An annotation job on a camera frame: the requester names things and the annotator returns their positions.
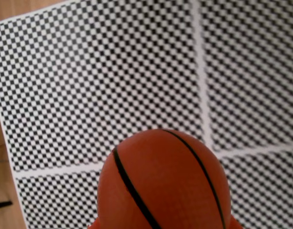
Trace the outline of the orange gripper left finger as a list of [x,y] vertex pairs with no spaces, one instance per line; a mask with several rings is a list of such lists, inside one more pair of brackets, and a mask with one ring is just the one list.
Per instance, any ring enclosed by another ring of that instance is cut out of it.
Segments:
[[96,218],[95,221],[87,227],[88,229],[100,229],[99,219]]

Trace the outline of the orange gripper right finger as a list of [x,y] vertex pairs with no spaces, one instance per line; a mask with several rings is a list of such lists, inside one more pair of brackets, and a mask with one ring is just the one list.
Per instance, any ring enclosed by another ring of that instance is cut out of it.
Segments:
[[229,229],[243,229],[242,225],[234,218],[233,215],[230,217]]

